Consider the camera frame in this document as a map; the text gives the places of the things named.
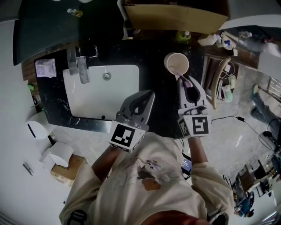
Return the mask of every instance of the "floor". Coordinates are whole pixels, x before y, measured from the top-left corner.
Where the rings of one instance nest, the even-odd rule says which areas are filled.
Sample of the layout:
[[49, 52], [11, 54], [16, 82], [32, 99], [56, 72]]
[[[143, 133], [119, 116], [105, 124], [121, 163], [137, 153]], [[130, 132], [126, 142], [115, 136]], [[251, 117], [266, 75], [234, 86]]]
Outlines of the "floor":
[[[254, 106], [250, 98], [252, 85], [256, 83], [266, 89], [268, 80], [268, 75], [240, 66], [233, 101], [218, 102], [217, 110], [210, 109], [212, 119], [241, 116], [257, 133], [265, 131], [267, 125], [253, 119], [249, 113]], [[278, 102], [262, 91], [260, 94], [271, 110], [280, 116]], [[72, 146], [75, 154], [85, 157], [88, 164], [92, 164], [108, 147], [107, 134], [104, 133], [57, 126], [53, 134], [57, 141]], [[266, 163], [272, 155], [272, 151], [258, 141], [258, 135], [235, 118], [213, 121], [212, 133], [203, 137], [202, 143], [209, 162], [216, 166], [221, 175], [228, 176], [232, 181], [245, 163], [255, 165], [258, 159]], [[188, 153], [188, 150], [186, 143], [184, 151]]]

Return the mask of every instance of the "white cup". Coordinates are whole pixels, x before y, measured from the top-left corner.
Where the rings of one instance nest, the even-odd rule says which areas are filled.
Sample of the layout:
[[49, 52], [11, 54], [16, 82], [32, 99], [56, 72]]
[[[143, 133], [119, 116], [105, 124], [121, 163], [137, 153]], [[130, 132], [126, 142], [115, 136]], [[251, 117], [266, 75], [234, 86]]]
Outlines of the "white cup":
[[91, 2], [92, 0], [78, 0], [80, 2], [83, 2], [83, 3], [88, 3], [88, 2]]
[[164, 66], [173, 75], [177, 75], [175, 72], [184, 75], [189, 68], [189, 61], [184, 54], [171, 52], [164, 58]]

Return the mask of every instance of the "cable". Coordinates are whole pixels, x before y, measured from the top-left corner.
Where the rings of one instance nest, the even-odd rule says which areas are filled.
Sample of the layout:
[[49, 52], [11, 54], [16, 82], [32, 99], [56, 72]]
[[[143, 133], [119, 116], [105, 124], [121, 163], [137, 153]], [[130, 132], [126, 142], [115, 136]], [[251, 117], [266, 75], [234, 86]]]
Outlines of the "cable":
[[183, 139], [182, 139], [182, 138], [181, 138], [181, 141], [183, 142], [183, 143], [182, 143], [183, 150], [181, 151], [181, 153], [183, 153], [183, 152], [184, 152], [184, 141], [183, 141]]
[[180, 143], [181, 143], [182, 148], [184, 148], [184, 145], [183, 145], [181, 139], [179, 139], [179, 140], [180, 140]]
[[[263, 139], [262, 138], [262, 136], [260, 136], [247, 122], [245, 122], [244, 121], [244, 123], [245, 124], [247, 124], [258, 136], [259, 136], [259, 138], [261, 138], [261, 139]], [[272, 147], [267, 143], [267, 145], [270, 147], [270, 149], [275, 153], [275, 151], [272, 149]]]
[[228, 118], [228, 117], [234, 117], [234, 118], [238, 119], [237, 116], [226, 116], [226, 117], [222, 117], [222, 118], [213, 119], [212, 122], [215, 121], [215, 120], [222, 120], [222, 119], [225, 119], [225, 118]]
[[259, 142], [260, 142], [263, 146], [267, 147], [269, 150], [272, 150], [272, 151], [275, 153], [275, 151], [274, 151], [274, 150], [271, 148], [271, 146], [262, 138], [262, 136], [260, 136], [247, 122], [245, 122], [245, 119], [244, 119], [244, 118], [242, 118], [242, 117], [240, 117], [240, 116], [226, 116], [226, 117], [222, 117], [222, 118], [213, 119], [212, 121], [215, 121], [215, 120], [222, 120], [222, 119], [225, 119], [225, 118], [228, 118], [228, 117], [235, 117], [235, 118], [238, 119], [239, 121], [244, 122], [245, 124], [247, 124], [247, 125], [259, 136], [259, 138], [261, 138], [261, 139], [268, 145], [268, 147], [267, 147], [264, 143], [262, 143], [261, 140], [258, 138]]
[[31, 108], [34, 108], [35, 106], [38, 106], [41, 103], [41, 101], [39, 101], [36, 105], [31, 106]]
[[271, 121], [269, 122], [268, 126], [267, 126], [267, 130], [268, 130], [268, 128], [269, 128], [271, 122], [274, 121], [274, 120], [281, 120], [281, 118], [275, 118], [275, 119], [271, 120]]
[[224, 71], [223, 71], [223, 72], [224, 72], [225, 74], [229, 75], [229, 77], [230, 77], [230, 76], [232, 76], [233, 74], [235, 74], [235, 67], [234, 67], [234, 65], [233, 65], [233, 63], [232, 63], [231, 61], [229, 61], [229, 62], [230, 62], [230, 63], [232, 64], [232, 66], [233, 66], [233, 73], [229, 75], [229, 74], [227, 74], [226, 72], [224, 72]]

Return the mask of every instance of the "chair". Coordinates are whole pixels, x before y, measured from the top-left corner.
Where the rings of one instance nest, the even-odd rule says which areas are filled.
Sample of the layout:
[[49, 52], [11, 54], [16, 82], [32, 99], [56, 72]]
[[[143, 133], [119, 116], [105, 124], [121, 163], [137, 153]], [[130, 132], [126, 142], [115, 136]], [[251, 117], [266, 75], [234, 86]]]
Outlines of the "chair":
[[259, 167], [254, 172], [254, 175], [256, 179], [262, 179], [267, 175], [267, 173], [265, 172], [260, 160], [258, 160], [258, 162], [259, 162]]
[[256, 179], [252, 174], [250, 174], [246, 164], [243, 169], [245, 170], [244, 173], [241, 175], [240, 171], [238, 173], [238, 177], [240, 179], [242, 189], [246, 193], [254, 185]]

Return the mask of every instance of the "white sink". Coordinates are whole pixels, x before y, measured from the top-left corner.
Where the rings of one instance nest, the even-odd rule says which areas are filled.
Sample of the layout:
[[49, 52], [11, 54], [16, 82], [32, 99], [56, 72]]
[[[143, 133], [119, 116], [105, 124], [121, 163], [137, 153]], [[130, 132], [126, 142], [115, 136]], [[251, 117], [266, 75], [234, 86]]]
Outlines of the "white sink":
[[[82, 84], [79, 74], [63, 71], [71, 114], [76, 117], [115, 120], [124, 100], [139, 91], [139, 68], [136, 65], [89, 67], [90, 82]], [[109, 80], [104, 74], [110, 73]]]

